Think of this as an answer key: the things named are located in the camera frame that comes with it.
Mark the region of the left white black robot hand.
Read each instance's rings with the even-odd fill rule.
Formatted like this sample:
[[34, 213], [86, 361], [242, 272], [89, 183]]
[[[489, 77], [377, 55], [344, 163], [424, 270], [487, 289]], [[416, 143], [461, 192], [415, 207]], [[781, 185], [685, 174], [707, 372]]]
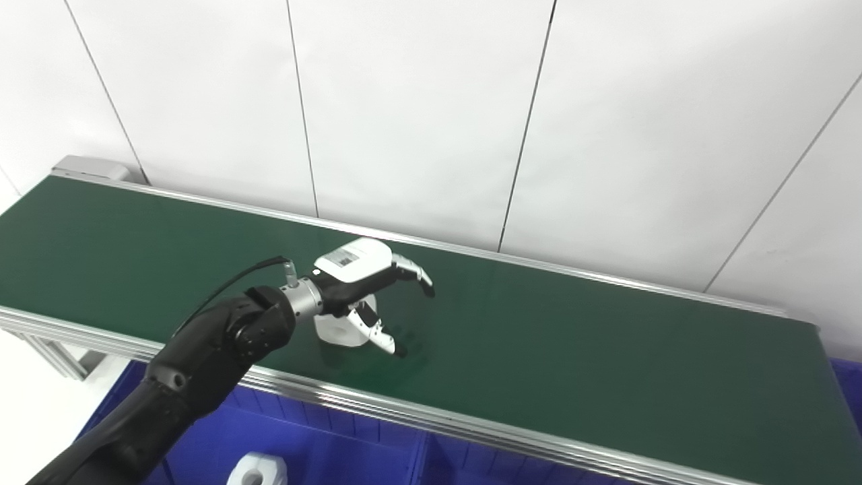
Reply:
[[385, 331], [376, 292], [412, 280], [429, 298], [435, 295], [433, 280], [420, 265], [373, 238], [353, 240], [319, 257], [310, 280], [321, 296], [321, 313], [314, 317], [321, 340], [351, 348], [372, 343], [396, 357], [407, 350]]

